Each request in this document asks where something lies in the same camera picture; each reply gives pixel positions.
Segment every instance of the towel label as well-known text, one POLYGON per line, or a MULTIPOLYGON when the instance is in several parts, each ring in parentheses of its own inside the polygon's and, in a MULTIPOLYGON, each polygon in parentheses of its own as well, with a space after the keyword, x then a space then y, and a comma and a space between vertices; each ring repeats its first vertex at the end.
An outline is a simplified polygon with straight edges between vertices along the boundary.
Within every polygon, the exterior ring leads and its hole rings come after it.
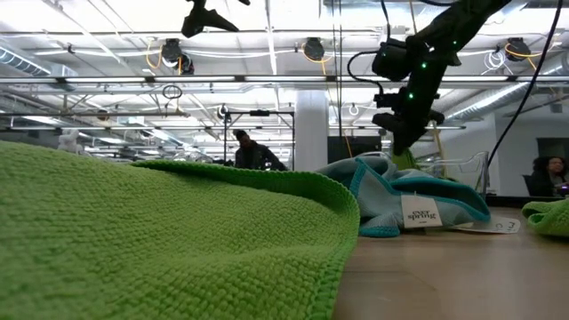
POLYGON ((441 227, 437 203, 424 196, 401 196, 405 228, 441 227))
POLYGON ((482 233, 516 234, 521 224, 518 219, 504 218, 499 216, 490 217, 490 221, 475 221, 460 226, 454 226, 457 230, 482 233))

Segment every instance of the dark hair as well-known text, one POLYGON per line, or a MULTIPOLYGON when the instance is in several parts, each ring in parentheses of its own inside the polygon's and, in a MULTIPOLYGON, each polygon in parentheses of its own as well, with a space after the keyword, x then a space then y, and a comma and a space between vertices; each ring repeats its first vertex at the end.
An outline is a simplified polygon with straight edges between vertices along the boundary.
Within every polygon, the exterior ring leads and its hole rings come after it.
POLYGON ((565 176, 567 174, 567 164, 565 163, 565 159, 561 156, 540 156, 533 160, 533 170, 535 172, 547 173, 549 161, 551 161, 551 159, 561 159, 561 162, 563 163, 563 171, 561 171, 560 174, 565 176))
POLYGON ((237 140, 241 140, 241 138, 243 138, 244 136, 247 135, 247 132, 243 131, 243 130, 234 130, 233 131, 233 135, 235 136, 235 138, 237 140))

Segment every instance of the ceiling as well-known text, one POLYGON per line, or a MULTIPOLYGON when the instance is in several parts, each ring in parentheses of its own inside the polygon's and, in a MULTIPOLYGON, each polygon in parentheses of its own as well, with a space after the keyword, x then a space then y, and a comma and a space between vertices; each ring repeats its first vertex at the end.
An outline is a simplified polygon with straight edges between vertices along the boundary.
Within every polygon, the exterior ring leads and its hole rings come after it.
MULTIPOLYGON (((0 0, 0 46, 10 45, 39 64, 61 64, 71 68, 79 76, 157 76, 177 75, 175 68, 157 64, 157 51, 166 38, 179 38, 181 48, 194 62, 196 75, 347 75, 349 57, 356 52, 377 50, 385 39, 386 20, 380 4, 374 0, 339 2, 335 13, 318 0, 252 0, 245 6, 237 0, 208 0, 206 8, 215 9, 230 20, 241 32, 229 33, 214 28, 190 39, 180 34, 184 18, 192 3, 183 0, 60 0, 62 12, 52 8, 53 0, 0 0), (326 50, 326 63, 307 60, 301 50, 307 37, 322 40, 326 50)), ((413 33, 413 20, 407 0, 386 0, 393 37, 405 39, 413 33)), ((461 52, 462 65, 448 68, 447 75, 479 76, 531 75, 527 61, 506 61, 500 68, 489 69, 489 51, 503 45, 513 36, 523 37, 534 52, 540 52, 549 31, 554 9, 523 9, 527 1, 513 1, 507 12, 495 14, 482 27, 478 35, 461 52)), ((413 2, 417 28, 427 26, 440 12, 436 7, 413 2)), ((564 50, 569 28, 569 11, 563 10, 558 24, 558 35, 552 56, 564 50)), ((352 71, 357 75, 371 75, 373 56, 363 56, 354 61, 352 71)), ((29 76, 0 64, 0 76, 29 76)), ((191 88, 207 90, 209 84, 186 84, 191 88)), ((31 93, 41 90, 36 86, 14 85, 14 90, 31 93)), ((139 84, 122 85, 121 88, 139 88, 139 84)), ((81 100, 83 94, 58 92, 40 94, 36 98, 50 106, 61 108, 64 94, 68 104, 76 104, 74 111, 108 109, 120 112, 158 111, 158 104, 168 102, 162 96, 162 87, 149 87, 146 94, 97 94, 81 100)), ((217 93, 197 92, 185 94, 179 101, 171 102, 191 117, 147 116, 145 125, 167 126, 177 124, 220 124, 218 108, 225 104, 232 110, 272 109, 294 111, 296 86, 254 86, 243 91, 242 84, 224 84, 217 93)), ((337 124, 336 108, 339 94, 335 85, 322 86, 327 90, 330 105, 330 123, 337 124)), ((483 91, 485 88, 441 86, 441 99, 434 109, 445 111, 483 91)), ((371 125, 378 109, 373 104, 377 89, 369 86, 346 85, 341 91, 342 124, 371 125)), ((99 121, 89 120, 93 124, 99 121)), ((282 124, 276 116, 249 118, 244 124, 282 124)), ((205 132, 169 132, 184 142, 211 142, 214 135, 205 132)), ((376 131, 354 131, 348 134, 376 134, 376 131)), ((292 137, 290 130, 272 130, 253 133, 254 139, 283 140, 292 137)))

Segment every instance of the wooden table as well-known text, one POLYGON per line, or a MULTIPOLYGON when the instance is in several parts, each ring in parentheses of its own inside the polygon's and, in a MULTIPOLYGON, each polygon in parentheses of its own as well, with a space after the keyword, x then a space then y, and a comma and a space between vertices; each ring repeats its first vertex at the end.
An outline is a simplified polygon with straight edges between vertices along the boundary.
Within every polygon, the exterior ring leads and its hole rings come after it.
MULTIPOLYGON (((493 214, 524 220, 519 210, 493 214)), ((359 238, 334 319, 569 319, 569 241, 428 231, 359 238)))

